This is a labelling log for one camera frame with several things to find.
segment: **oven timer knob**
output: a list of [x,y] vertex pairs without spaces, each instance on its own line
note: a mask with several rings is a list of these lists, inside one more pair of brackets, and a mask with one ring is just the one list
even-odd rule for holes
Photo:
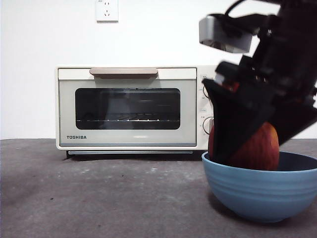
[[213,117],[207,117],[203,122],[203,129],[206,134],[209,135],[211,129],[213,127]]

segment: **cable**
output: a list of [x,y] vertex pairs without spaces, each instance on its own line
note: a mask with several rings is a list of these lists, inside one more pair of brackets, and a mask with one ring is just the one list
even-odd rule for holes
[[231,5],[228,10],[225,12],[225,16],[228,16],[232,9],[234,9],[238,4],[242,3],[245,0],[238,0],[233,5]]

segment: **oven door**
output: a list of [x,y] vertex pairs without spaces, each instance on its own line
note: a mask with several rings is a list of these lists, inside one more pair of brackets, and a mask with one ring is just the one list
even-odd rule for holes
[[61,147],[196,146],[196,68],[59,69]]

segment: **electrical outlet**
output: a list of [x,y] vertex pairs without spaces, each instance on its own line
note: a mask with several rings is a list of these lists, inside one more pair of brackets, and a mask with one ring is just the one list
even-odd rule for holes
[[96,0],[96,21],[118,21],[118,0]]

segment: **oven window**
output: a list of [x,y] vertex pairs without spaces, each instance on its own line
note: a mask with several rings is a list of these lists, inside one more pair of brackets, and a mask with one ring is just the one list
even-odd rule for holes
[[177,88],[79,88],[75,105],[81,130],[180,127]]

